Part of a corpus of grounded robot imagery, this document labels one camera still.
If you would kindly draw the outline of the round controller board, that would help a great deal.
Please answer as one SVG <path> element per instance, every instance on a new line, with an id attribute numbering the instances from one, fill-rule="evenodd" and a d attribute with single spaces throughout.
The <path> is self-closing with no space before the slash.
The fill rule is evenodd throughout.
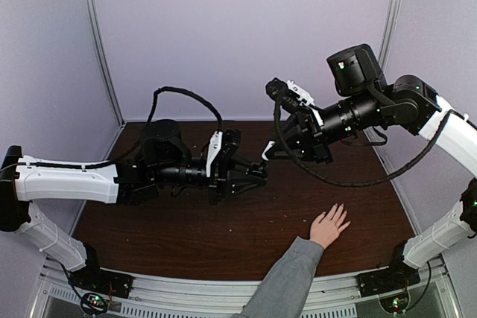
<path id="1" fill-rule="evenodd" d="M 388 296 L 380 300 L 381 306 L 384 311 L 393 314 L 402 311 L 407 308 L 409 298 L 407 296 Z"/>
<path id="2" fill-rule="evenodd" d="M 96 293 L 85 293 L 82 295 L 80 307 L 89 315 L 105 314 L 108 311 L 107 301 Z"/>

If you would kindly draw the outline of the white capped nail polish bottle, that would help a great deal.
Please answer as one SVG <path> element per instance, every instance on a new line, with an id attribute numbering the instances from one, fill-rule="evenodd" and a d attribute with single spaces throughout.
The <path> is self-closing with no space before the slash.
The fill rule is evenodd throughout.
<path id="1" fill-rule="evenodd" d="M 255 177 L 267 178 L 267 163 L 260 162 L 260 163 L 252 163 L 248 169 L 249 175 L 253 175 Z"/>

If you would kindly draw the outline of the person's bare hand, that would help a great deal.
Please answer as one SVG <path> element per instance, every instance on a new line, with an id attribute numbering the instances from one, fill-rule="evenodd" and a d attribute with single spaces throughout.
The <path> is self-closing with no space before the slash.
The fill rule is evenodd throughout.
<path id="1" fill-rule="evenodd" d="M 346 219 L 344 204 L 335 204 L 328 212 L 322 212 L 314 219 L 309 230 L 309 240 L 326 249 L 350 226 L 351 222 Z"/>

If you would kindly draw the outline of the left aluminium corner post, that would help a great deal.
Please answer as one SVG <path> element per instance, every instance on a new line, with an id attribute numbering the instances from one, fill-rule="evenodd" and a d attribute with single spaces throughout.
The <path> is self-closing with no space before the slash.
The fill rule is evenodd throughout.
<path id="1" fill-rule="evenodd" d="M 110 102 L 116 123 L 119 127 L 123 127 L 124 117 L 122 115 L 119 100 L 113 85 L 113 80 L 110 74 L 110 67 L 107 62 L 107 54 L 104 48 L 104 41 L 101 35 L 100 23 L 98 18 L 98 12 L 96 9 L 95 0 L 85 0 L 86 11 L 89 17 L 89 26 L 92 33 L 92 41 L 95 49 L 95 56 L 98 61 L 99 70 L 101 73 L 101 79 L 103 80 L 107 98 Z"/>

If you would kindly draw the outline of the aluminium corner post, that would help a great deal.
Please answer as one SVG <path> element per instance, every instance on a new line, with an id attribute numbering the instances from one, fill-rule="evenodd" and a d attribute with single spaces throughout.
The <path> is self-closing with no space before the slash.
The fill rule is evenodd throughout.
<path id="1" fill-rule="evenodd" d="M 96 9 L 95 0 L 85 0 L 86 11 L 89 17 L 89 26 L 92 33 L 92 41 L 95 49 L 95 56 L 98 61 L 99 70 L 101 73 L 101 79 L 103 80 L 107 98 L 110 102 L 116 123 L 119 127 L 123 127 L 124 117 L 122 115 L 119 100 L 113 85 L 113 80 L 110 74 L 110 67 L 107 62 L 107 54 L 104 48 L 104 41 L 101 35 L 100 23 L 98 18 L 98 12 Z"/>
<path id="2" fill-rule="evenodd" d="M 388 0 L 388 9 L 378 56 L 379 65 L 382 69 L 385 69 L 390 56 L 401 4 L 402 0 Z"/>

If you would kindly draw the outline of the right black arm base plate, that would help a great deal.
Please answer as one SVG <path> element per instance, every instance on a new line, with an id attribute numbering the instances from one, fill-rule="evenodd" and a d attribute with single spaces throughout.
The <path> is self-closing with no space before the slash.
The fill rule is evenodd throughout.
<path id="1" fill-rule="evenodd" d="M 416 269 L 393 270 L 390 267 L 383 270 L 360 273 L 356 276 L 356 280 L 361 297 L 402 290 L 421 281 L 420 274 Z"/>

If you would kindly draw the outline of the left round controller board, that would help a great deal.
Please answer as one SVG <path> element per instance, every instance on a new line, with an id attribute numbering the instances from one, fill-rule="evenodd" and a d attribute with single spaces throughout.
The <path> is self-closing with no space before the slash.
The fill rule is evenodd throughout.
<path id="1" fill-rule="evenodd" d="M 80 307 L 89 315 L 105 314 L 108 311 L 107 301 L 96 293 L 85 293 L 82 295 Z"/>

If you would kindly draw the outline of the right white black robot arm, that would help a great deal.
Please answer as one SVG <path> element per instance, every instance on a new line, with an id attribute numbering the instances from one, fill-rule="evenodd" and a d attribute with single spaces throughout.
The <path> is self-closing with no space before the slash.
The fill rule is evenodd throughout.
<path id="1" fill-rule="evenodd" d="M 268 142 L 262 158 L 291 159 L 304 168 L 308 162 L 331 162 L 329 146 L 368 127 L 400 126 L 438 146 L 470 173 L 476 172 L 476 126 L 429 85 L 414 75 L 388 84 L 367 44 L 339 51 L 327 59 L 340 101 L 318 108 L 313 97 L 291 80 L 273 79 L 265 90 L 275 113 L 286 111 L 284 125 Z M 428 260 L 462 238 L 476 235 L 476 182 L 471 181 L 452 210 L 431 228 L 395 247 L 382 283 L 395 290 Z"/>

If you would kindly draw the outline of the white cap with black brush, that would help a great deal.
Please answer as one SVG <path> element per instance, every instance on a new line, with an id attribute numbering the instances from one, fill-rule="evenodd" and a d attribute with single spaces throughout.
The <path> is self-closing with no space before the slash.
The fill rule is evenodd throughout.
<path id="1" fill-rule="evenodd" d="M 261 158 L 262 158 L 262 161 L 260 163 L 260 166 L 262 168 L 266 168 L 267 167 L 267 164 L 268 162 L 270 161 L 269 159 L 269 152 L 270 150 L 274 147 L 275 145 L 275 141 L 273 140 L 270 140 L 266 145 L 265 145 L 265 148 L 264 150 L 262 151 L 262 154 L 261 154 Z"/>

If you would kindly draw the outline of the grey sleeved forearm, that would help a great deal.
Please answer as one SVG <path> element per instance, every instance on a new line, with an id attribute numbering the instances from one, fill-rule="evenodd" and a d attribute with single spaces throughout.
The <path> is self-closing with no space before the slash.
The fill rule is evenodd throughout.
<path id="1" fill-rule="evenodd" d="M 272 266 L 249 302 L 234 317 L 299 317 L 309 295 L 324 248 L 295 238 Z"/>

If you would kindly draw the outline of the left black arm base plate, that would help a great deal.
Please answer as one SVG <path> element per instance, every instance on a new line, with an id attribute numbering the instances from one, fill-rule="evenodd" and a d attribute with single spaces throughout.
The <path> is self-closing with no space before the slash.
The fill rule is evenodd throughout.
<path id="1" fill-rule="evenodd" d="M 101 270 L 99 275 L 87 275 L 78 271 L 70 274 L 75 287 L 107 296 L 127 299 L 133 285 L 133 277 L 124 273 Z"/>

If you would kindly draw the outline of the right round controller board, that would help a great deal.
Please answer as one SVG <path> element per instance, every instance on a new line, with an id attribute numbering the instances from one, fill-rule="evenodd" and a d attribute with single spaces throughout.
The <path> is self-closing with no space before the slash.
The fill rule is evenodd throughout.
<path id="1" fill-rule="evenodd" d="M 380 300 L 381 306 L 384 311 L 393 314 L 402 311 L 407 308 L 409 298 L 407 296 L 388 296 Z"/>

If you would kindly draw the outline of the right aluminium corner post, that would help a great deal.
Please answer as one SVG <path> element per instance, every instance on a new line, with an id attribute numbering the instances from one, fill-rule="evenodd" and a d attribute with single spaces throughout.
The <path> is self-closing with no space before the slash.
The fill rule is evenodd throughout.
<path id="1" fill-rule="evenodd" d="M 388 9 L 378 56 L 379 65 L 382 69 L 385 69 L 390 56 L 401 4 L 402 0 L 388 0 Z"/>

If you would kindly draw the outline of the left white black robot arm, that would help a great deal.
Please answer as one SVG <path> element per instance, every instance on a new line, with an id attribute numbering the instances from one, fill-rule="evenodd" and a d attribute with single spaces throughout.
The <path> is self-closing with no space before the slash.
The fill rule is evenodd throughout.
<path id="1" fill-rule="evenodd" d="M 91 291 L 107 285 L 95 250 L 60 229 L 35 200 L 88 200 L 135 206 L 159 196 L 168 186 L 206 189 L 216 203 L 267 182 L 266 164 L 251 163 L 237 150 L 238 130 L 217 130 L 205 157 L 194 157 L 183 142 L 180 126 L 165 119 L 146 125 L 139 152 L 132 160 L 113 162 L 49 162 L 9 147 L 1 166 L 1 230 L 24 235 L 39 251 L 59 261 Z"/>

